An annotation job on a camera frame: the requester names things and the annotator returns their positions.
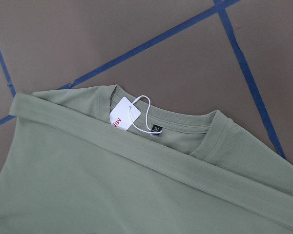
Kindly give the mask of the olive green long-sleeve shirt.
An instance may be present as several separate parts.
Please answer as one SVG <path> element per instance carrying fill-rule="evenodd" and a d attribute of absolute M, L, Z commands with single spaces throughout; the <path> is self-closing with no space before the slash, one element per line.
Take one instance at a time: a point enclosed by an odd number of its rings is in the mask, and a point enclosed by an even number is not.
<path fill-rule="evenodd" d="M 127 131 L 109 119 L 123 97 Z M 18 93 L 9 113 L 0 234 L 293 234 L 293 165 L 219 110 L 110 85 Z"/>

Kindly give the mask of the white paper price tag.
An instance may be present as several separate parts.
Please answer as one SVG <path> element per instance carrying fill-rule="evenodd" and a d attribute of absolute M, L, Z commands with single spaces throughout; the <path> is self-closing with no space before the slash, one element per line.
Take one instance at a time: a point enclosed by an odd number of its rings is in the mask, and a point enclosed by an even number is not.
<path fill-rule="evenodd" d="M 141 112 L 123 97 L 109 114 L 110 124 L 127 131 L 140 115 Z"/>

